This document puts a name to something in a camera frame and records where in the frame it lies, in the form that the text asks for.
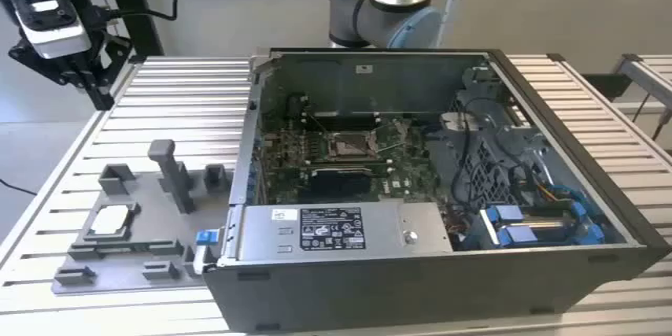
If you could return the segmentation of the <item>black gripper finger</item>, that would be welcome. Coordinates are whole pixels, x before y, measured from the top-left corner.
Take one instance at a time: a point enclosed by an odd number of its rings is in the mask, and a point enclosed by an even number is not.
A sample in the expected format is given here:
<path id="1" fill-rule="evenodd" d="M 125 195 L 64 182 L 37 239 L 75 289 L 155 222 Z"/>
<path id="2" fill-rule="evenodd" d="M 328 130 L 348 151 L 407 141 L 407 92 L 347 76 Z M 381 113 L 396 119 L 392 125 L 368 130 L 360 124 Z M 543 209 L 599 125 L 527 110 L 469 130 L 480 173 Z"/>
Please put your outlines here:
<path id="1" fill-rule="evenodd" d="M 101 52 L 107 54 L 111 62 L 104 66 L 99 56 L 93 66 L 92 103 L 96 110 L 109 110 L 115 104 L 111 87 L 131 54 L 131 40 L 121 36 L 104 35 Z"/>
<path id="2" fill-rule="evenodd" d="M 44 57 L 37 53 L 36 49 L 28 42 L 27 38 L 20 39 L 19 43 L 8 51 L 8 56 L 21 65 L 24 65 L 36 73 L 39 73 L 39 60 Z M 84 90 L 92 89 L 95 84 L 95 77 L 91 73 L 87 74 L 76 73 L 68 76 L 44 76 L 44 77 L 61 86 L 71 84 L 76 88 L 81 88 Z"/>

